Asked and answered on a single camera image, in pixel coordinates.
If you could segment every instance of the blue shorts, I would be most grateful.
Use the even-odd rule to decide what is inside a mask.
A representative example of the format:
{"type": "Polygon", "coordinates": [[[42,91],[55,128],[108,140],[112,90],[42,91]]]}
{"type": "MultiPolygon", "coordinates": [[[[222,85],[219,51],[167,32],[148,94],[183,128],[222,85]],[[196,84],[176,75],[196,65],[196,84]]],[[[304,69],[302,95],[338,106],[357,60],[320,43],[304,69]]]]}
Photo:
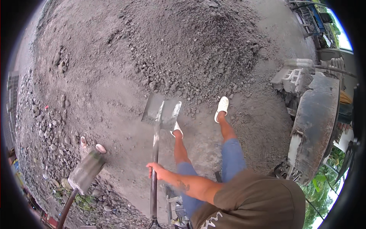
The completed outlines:
{"type": "MultiPolygon", "coordinates": [[[[222,175],[223,183],[229,182],[238,172],[246,169],[244,154],[239,141],[236,138],[227,140],[221,150],[223,157],[222,175]]],[[[195,175],[196,171],[188,162],[181,162],[177,165],[178,173],[181,175],[195,175]]],[[[181,194],[183,207],[190,218],[195,210],[197,210],[204,202],[196,198],[181,194]]]]}

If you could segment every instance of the shovel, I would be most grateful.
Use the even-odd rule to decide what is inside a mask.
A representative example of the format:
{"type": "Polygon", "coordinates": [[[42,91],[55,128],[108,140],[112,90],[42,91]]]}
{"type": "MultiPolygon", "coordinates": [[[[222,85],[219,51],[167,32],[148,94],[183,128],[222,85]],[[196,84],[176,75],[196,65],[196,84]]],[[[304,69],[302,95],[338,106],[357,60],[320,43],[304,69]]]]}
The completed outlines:
{"type": "MultiPolygon", "coordinates": [[[[162,95],[151,92],[147,100],[145,110],[142,114],[142,122],[147,122],[154,126],[153,141],[153,162],[158,163],[160,129],[173,130],[179,114],[181,101],[176,99],[165,99],[162,95]]],[[[153,224],[161,228],[157,220],[157,176],[153,170],[150,187],[150,217],[153,224]]]]}

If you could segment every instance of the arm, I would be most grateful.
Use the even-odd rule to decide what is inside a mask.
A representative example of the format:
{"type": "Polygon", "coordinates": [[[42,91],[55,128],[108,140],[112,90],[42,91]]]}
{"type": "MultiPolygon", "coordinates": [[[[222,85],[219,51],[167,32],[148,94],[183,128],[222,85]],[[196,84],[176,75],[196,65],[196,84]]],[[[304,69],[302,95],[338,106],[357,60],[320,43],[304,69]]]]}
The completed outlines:
{"type": "Polygon", "coordinates": [[[154,162],[149,163],[147,167],[150,167],[150,176],[152,168],[154,168],[159,180],[166,181],[190,197],[209,202],[210,204],[213,204],[213,198],[216,192],[223,186],[221,183],[214,182],[204,177],[173,173],[154,162]]]}

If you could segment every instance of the shovel blade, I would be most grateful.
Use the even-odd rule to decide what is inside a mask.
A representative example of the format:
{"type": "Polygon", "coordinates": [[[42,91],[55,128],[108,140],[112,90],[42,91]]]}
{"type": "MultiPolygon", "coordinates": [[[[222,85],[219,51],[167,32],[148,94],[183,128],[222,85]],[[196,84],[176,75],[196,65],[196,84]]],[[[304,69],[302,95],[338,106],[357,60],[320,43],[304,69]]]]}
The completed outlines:
{"type": "Polygon", "coordinates": [[[163,103],[164,105],[161,111],[160,128],[165,130],[173,130],[182,102],[175,98],[165,99],[164,96],[154,92],[151,92],[149,98],[147,99],[141,121],[147,122],[153,126],[158,125],[159,109],[163,103]]]}

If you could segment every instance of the hand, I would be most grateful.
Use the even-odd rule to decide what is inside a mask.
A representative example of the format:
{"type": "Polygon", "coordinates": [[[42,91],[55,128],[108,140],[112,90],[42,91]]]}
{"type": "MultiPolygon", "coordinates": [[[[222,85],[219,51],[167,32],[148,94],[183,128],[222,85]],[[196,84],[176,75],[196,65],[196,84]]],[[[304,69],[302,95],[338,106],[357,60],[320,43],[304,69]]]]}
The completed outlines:
{"type": "Polygon", "coordinates": [[[146,167],[149,167],[149,178],[151,178],[151,175],[153,173],[153,169],[156,172],[156,178],[158,180],[162,180],[162,172],[165,171],[164,167],[156,162],[150,162],[146,165],[146,167]]]}

